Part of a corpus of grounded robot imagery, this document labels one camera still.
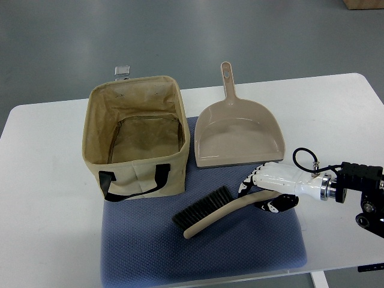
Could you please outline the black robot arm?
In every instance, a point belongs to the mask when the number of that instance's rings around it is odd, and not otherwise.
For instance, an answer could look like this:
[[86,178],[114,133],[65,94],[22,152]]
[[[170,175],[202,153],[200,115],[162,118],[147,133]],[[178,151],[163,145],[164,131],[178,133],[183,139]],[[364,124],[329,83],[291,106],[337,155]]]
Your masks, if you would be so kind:
[[[312,156],[311,169],[298,163],[296,155],[301,151]],[[305,176],[310,175],[312,179],[320,181],[320,186],[314,192],[322,201],[334,199],[337,203],[344,203],[349,190],[360,192],[362,212],[355,217],[357,225],[383,237],[383,167],[344,161],[321,168],[315,153],[303,147],[294,150],[292,160]]]

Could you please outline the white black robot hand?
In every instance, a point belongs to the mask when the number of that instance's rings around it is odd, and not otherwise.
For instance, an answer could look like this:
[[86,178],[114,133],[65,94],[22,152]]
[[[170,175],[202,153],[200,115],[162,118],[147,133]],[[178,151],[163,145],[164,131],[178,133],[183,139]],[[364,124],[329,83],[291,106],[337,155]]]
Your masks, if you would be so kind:
[[330,174],[274,162],[255,168],[240,184],[238,197],[246,196],[252,188],[260,190],[255,206],[273,213],[295,207],[303,194],[321,201],[335,198],[335,180]]

